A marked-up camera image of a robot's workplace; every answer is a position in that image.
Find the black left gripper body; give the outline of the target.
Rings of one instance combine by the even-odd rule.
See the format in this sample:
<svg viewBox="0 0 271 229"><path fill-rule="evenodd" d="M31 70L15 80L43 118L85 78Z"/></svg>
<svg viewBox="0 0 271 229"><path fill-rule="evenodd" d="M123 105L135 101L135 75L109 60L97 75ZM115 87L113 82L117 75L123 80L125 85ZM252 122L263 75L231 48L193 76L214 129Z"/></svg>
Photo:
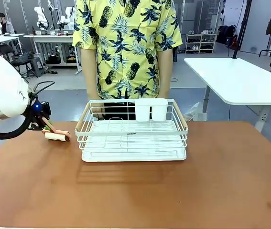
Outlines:
<svg viewBox="0 0 271 229"><path fill-rule="evenodd" d="M44 117L47 121L50 121L51 109L49 103L46 101L40 102L39 100L35 100L31 106L31 110L33 112L33 117L28 129L33 131L50 131L51 128L43 120Z"/></svg>

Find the person's right hand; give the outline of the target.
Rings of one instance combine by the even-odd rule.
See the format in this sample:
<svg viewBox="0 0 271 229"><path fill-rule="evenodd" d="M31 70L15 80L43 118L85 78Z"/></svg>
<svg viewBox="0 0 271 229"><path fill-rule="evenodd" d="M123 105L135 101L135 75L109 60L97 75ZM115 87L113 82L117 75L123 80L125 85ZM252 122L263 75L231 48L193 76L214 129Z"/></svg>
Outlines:
<svg viewBox="0 0 271 229"><path fill-rule="evenodd" d="M102 120L102 119L104 119L105 108L104 107L92 107L91 113L98 120Z"/></svg>

